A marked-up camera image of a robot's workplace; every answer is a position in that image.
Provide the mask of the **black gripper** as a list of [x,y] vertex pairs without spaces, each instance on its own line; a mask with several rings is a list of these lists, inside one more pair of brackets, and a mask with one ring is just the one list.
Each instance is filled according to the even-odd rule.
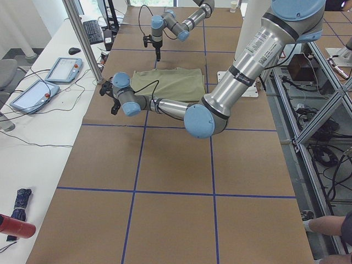
[[161,60],[161,47],[162,47],[162,42],[154,42],[153,47],[155,48],[156,52],[156,59],[157,61]]
[[118,99],[116,99],[116,98],[114,98],[113,101],[114,101],[114,104],[113,104],[113,107],[111,108],[111,114],[112,115],[117,115],[118,110],[121,107],[121,104],[120,104],[120,101]]

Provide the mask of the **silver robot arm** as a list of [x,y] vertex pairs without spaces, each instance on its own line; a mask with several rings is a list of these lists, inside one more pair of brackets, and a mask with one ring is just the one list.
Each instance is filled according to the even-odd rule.
[[261,26],[217,86],[196,104],[139,95],[124,72],[114,74],[100,94],[113,98],[112,114],[122,110],[128,117],[143,110],[181,119],[189,134],[204,139],[222,132],[231,108],[256,78],[273,67],[288,44],[311,42],[322,34],[325,1],[272,1]]
[[213,0],[194,1],[199,9],[186,18],[182,23],[176,19],[172,10],[165,11],[162,15],[154,15],[151,19],[151,34],[143,37],[144,46],[149,43],[155,48],[156,60],[161,60],[161,47],[163,45],[163,30],[168,28],[180,41],[185,41],[194,27],[209,18],[215,8]]

